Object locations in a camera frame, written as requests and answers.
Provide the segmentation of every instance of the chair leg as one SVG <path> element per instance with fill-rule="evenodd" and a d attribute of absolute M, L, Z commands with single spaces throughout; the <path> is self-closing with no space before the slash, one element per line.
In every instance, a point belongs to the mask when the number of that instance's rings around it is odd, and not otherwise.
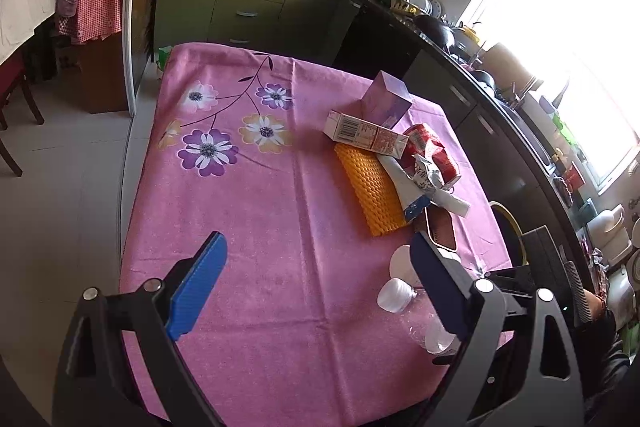
<path fill-rule="evenodd" d="M 18 176 L 18 178 L 22 176 L 22 169 L 20 169 L 18 164 L 11 157 L 11 155 L 9 154 L 9 151 L 6 149 L 6 147 L 2 143 L 2 140 L 0 140 L 0 156 L 2 156 L 4 161 L 6 161 L 6 164 L 11 167 L 11 170 L 14 172 L 16 176 Z"/>
<path fill-rule="evenodd" d="M 26 78 L 24 78 L 20 85 L 22 86 L 22 92 L 24 93 L 24 99 L 27 101 L 27 105 L 29 106 L 29 109 L 31 109 L 31 112 L 33 113 L 33 116 L 36 117 L 36 122 L 38 122 L 38 125 L 42 125 L 44 123 L 44 118 L 42 117 L 42 114 L 40 113 L 40 110 L 38 109 L 38 106 L 36 105 L 36 101 L 33 100 L 33 95 L 31 94 L 31 88 L 29 87 L 29 83 L 27 81 Z"/>

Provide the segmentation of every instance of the bright window light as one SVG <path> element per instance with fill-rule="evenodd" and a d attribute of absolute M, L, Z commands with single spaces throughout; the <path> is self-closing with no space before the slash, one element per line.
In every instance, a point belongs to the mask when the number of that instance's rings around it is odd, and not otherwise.
<path fill-rule="evenodd" d="M 505 44 L 559 106 L 598 184 L 638 145 L 640 134 L 640 0 L 498 0 L 472 3 L 463 17 Z"/>

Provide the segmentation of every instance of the white floor tile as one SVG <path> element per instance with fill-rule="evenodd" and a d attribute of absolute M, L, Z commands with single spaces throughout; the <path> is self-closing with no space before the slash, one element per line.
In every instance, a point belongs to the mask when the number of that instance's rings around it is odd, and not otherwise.
<path fill-rule="evenodd" d="M 12 306 L 0 314 L 2 359 L 27 399 L 51 422 L 56 368 L 76 304 L 6 297 Z"/>
<path fill-rule="evenodd" d="M 146 148 L 149 145 L 148 138 L 135 138 L 129 140 L 127 147 L 127 160 L 122 181 L 122 204 L 120 206 L 120 246 L 124 251 L 124 242 L 129 230 L 129 221 L 133 202 L 136 199 L 138 183 L 142 174 L 142 165 L 145 161 Z"/>
<path fill-rule="evenodd" d="M 0 160 L 0 354 L 48 421 L 60 349 L 82 290 L 118 289 L 120 240 L 159 92 L 148 69 L 133 122 L 126 112 L 86 113 L 58 80 L 32 87 L 44 125 L 35 124 L 20 91 L 4 109 L 9 129 L 0 137 L 24 174 L 15 177 Z"/>
<path fill-rule="evenodd" d="M 3 109 L 9 129 L 1 131 L 4 145 L 17 150 L 38 150 L 104 140 L 122 140 L 129 134 L 128 112 L 89 114 L 74 106 L 60 80 L 36 84 L 33 97 L 45 123 L 37 125 L 22 92 L 14 91 Z"/>
<path fill-rule="evenodd" d="M 87 165 L 82 176 L 79 205 L 79 293 L 88 286 L 111 295 L 120 279 L 121 175 L 126 140 L 94 142 L 87 147 Z"/>
<path fill-rule="evenodd" d="M 140 84 L 138 95 L 136 96 L 136 116 L 131 127 L 132 138 L 149 138 L 151 127 L 154 124 L 154 113 L 156 102 L 160 92 L 160 80 L 151 74 L 146 74 Z"/>

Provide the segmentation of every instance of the person's hand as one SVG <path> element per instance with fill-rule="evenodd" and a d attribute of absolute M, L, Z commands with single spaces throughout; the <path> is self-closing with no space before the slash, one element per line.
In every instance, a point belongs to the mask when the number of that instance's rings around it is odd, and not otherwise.
<path fill-rule="evenodd" d="M 604 303 L 599 297 L 596 297 L 593 293 L 584 291 L 584 296 L 587 297 L 587 303 L 589 304 L 589 310 L 591 311 L 591 318 L 596 321 L 604 313 Z"/>

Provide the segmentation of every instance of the orange sponge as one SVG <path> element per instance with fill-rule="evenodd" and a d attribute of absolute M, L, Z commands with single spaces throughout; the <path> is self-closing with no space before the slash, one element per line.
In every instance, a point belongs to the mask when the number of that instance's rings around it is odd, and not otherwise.
<path fill-rule="evenodd" d="M 405 227 L 404 212 L 396 187 L 372 152 L 337 143 L 335 153 L 347 172 L 372 235 Z"/>

